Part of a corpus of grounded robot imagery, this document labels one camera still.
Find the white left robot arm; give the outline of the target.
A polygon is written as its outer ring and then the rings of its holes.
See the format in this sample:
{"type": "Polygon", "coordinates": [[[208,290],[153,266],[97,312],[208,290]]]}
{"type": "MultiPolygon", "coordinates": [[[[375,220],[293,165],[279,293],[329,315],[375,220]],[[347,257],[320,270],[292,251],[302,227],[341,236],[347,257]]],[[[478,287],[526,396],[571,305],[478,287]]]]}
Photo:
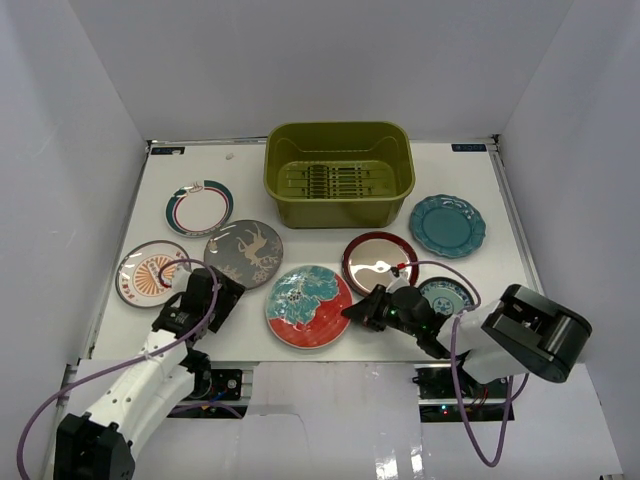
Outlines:
{"type": "Polygon", "coordinates": [[[207,266],[161,283],[178,290],[152,323],[136,363],[83,414],[60,422],[54,478],[130,479],[142,448],[170,414],[218,399],[210,358],[194,346],[220,329],[245,288],[207,266]]]}

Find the red teal floral plate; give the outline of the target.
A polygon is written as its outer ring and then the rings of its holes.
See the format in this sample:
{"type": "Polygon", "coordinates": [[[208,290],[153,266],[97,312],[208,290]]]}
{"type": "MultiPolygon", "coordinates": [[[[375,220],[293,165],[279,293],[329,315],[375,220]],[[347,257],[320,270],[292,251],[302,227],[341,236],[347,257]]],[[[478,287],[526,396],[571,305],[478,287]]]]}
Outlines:
{"type": "Polygon", "coordinates": [[[266,297],[265,318],[284,344],[313,350],[337,341],[350,320],[343,311],[353,305],[346,282],[317,265],[296,267],[279,277],[266,297]]]}

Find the grey reindeer plate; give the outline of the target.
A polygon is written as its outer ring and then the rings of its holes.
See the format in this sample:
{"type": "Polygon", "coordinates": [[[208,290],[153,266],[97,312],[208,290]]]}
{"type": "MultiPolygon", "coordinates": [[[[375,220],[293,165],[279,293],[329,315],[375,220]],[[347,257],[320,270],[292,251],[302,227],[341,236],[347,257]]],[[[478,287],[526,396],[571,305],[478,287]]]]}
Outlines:
{"type": "Polygon", "coordinates": [[[213,231],[204,262],[247,290],[266,284],[284,258],[279,234],[258,220],[238,220],[213,231]]]}

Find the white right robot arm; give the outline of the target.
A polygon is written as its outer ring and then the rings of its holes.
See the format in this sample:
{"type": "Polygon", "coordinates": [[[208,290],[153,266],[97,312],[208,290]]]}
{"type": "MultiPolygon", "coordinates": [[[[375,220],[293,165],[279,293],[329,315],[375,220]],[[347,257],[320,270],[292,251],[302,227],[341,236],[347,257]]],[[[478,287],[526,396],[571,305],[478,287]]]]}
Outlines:
{"type": "Polygon", "coordinates": [[[583,316],[519,284],[484,306],[446,315],[399,280],[374,287],[342,315],[372,331],[403,332],[428,356],[455,361],[452,388],[466,399],[512,375],[565,382],[593,332],[583,316]]]}

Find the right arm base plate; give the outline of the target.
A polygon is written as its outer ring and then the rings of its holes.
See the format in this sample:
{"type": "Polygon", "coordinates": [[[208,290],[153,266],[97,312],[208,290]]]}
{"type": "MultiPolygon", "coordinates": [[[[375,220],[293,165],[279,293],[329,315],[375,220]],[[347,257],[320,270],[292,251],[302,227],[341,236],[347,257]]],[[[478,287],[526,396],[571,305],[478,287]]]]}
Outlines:
{"type": "MultiPolygon", "coordinates": [[[[506,402],[507,379],[480,384],[469,375],[458,373],[461,397],[470,422],[499,422],[506,402]]],[[[453,377],[448,365],[417,368],[413,383],[418,388],[418,405],[422,423],[460,423],[453,377]]]]}

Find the dark red rimmed plate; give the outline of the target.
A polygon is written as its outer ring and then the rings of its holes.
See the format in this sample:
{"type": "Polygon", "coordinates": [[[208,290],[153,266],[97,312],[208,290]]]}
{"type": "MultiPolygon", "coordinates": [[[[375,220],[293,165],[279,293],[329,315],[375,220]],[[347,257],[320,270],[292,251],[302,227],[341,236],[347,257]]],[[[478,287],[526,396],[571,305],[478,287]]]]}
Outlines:
{"type": "Polygon", "coordinates": [[[367,296],[378,284],[388,286],[394,279],[391,269],[418,260],[415,249],[393,233],[373,231],[361,234],[345,248],[341,268],[349,287],[367,296]]]}

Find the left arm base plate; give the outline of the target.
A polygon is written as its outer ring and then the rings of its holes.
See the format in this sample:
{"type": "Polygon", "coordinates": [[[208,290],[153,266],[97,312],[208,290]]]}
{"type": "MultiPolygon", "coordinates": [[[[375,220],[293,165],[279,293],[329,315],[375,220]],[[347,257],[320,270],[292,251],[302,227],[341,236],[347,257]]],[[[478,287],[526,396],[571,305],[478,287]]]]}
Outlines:
{"type": "Polygon", "coordinates": [[[209,369],[196,377],[191,394],[169,413],[181,419],[242,419],[247,411],[243,399],[241,369],[209,369]]]}

